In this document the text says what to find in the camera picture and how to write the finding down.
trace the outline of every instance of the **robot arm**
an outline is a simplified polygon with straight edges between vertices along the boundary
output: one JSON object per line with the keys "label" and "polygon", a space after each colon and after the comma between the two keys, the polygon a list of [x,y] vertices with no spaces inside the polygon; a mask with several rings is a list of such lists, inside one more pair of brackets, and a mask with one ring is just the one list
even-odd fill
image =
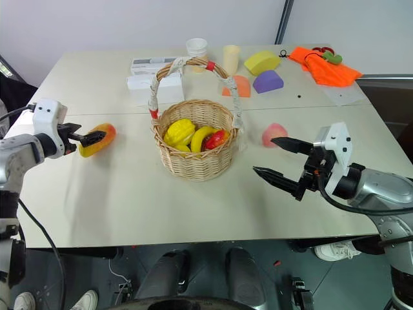
{"label": "robot arm", "polygon": [[[307,189],[320,191],[327,202],[344,211],[366,214],[376,225],[392,268],[393,306],[413,309],[413,182],[402,176],[348,166],[352,145],[344,123],[320,130],[316,141],[274,138],[281,148],[308,155],[298,182],[268,168],[254,167],[269,184],[301,201]],[[343,205],[330,195],[347,200]]]}
{"label": "robot arm", "polygon": [[63,120],[67,108],[57,101],[41,99],[33,113],[34,135],[0,139],[0,310],[10,305],[10,288],[25,275],[25,243],[18,234],[17,206],[25,173],[44,162],[76,150],[69,139],[86,147],[102,140],[105,132],[86,136],[74,132],[81,126]]}

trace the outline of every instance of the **orange towel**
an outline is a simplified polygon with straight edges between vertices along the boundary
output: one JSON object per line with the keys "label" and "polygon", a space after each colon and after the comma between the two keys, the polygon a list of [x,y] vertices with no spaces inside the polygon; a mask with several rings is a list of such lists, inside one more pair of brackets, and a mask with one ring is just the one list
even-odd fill
{"label": "orange towel", "polygon": [[307,50],[303,47],[296,47],[291,53],[290,59],[301,63],[304,71],[310,71],[317,84],[345,87],[350,86],[360,78],[362,74],[343,64],[333,65],[321,58],[323,53],[316,50]]}

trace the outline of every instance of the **white wall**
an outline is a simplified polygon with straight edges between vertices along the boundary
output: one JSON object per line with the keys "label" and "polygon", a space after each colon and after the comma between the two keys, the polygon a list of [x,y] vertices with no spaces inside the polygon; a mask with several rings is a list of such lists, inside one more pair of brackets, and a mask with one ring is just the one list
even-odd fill
{"label": "white wall", "polygon": [[364,74],[413,74],[412,0],[295,0],[284,43],[330,43]]}
{"label": "white wall", "polygon": [[0,1],[0,54],[38,86],[64,52],[273,44],[284,0]]}

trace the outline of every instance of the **white sneaker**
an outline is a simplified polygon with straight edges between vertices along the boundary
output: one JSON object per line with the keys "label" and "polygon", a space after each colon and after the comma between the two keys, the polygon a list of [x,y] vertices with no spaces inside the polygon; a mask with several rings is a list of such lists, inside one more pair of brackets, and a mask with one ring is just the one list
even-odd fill
{"label": "white sneaker", "polygon": [[87,291],[71,310],[96,310],[97,293],[93,290]]}
{"label": "white sneaker", "polygon": [[14,310],[35,310],[36,303],[34,297],[29,292],[21,293],[14,301]]}
{"label": "white sneaker", "polygon": [[344,260],[345,258],[351,260],[353,256],[361,254],[360,251],[356,250],[351,241],[318,245],[317,247],[314,247],[314,252],[319,259],[328,262]]}

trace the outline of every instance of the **pink peach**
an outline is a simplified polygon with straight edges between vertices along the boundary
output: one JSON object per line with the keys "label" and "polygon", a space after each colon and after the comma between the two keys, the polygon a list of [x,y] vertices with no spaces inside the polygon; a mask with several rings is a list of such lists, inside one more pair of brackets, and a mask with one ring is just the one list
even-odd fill
{"label": "pink peach", "polygon": [[278,137],[288,137],[288,132],[280,124],[273,123],[263,132],[263,145],[265,147],[277,147],[275,143],[271,142],[271,139]]}

